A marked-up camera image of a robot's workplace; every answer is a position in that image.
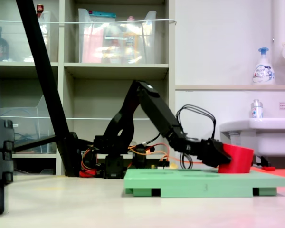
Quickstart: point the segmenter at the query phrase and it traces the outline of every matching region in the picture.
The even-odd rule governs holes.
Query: red plastic cup
[[[231,156],[231,162],[220,165],[219,173],[249,173],[253,159],[252,149],[228,144],[224,144],[223,148]]]

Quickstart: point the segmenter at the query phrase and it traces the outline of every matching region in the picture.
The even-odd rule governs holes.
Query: sink
[[[231,139],[231,144],[251,148],[257,156],[285,156],[285,118],[232,121],[220,125],[220,131]]]

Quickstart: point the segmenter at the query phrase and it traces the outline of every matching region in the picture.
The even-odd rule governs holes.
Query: shelf board
[[[176,85],[176,91],[196,91],[196,90],[251,90],[251,91],[272,91],[285,90],[285,85]]]
[[[168,64],[65,63],[74,78],[117,80],[163,80]]]
[[[12,158],[56,158],[55,153],[17,153]]]
[[[147,159],[160,159],[162,158],[164,155],[163,154],[150,154],[147,155]],[[98,154],[97,158],[98,159],[105,159],[106,154]],[[123,158],[124,159],[132,159],[132,154],[123,154]]]
[[[58,78],[58,63],[51,63],[55,78]],[[0,79],[37,79],[35,63],[0,62]]]
[[[75,0],[75,3],[102,5],[164,5],[165,0]]]

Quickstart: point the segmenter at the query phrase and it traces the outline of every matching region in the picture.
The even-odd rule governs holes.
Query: green platform
[[[275,196],[285,177],[251,171],[221,174],[213,170],[129,169],[124,178],[127,194],[161,197]]]

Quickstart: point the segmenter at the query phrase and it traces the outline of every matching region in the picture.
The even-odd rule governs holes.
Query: transparent plastic bin
[[[44,96],[37,107],[1,108],[1,119],[13,122],[15,145],[54,135]],[[19,153],[56,153],[56,144],[49,143]]]
[[[93,23],[86,9],[78,9],[80,63],[155,63],[155,22]],[[145,20],[155,20],[150,11]]]
[[[43,12],[39,24],[49,59],[51,62],[57,62],[58,24],[50,24],[51,21],[57,21],[54,15],[51,12]],[[34,62],[22,22],[0,22],[0,27],[0,61]]]

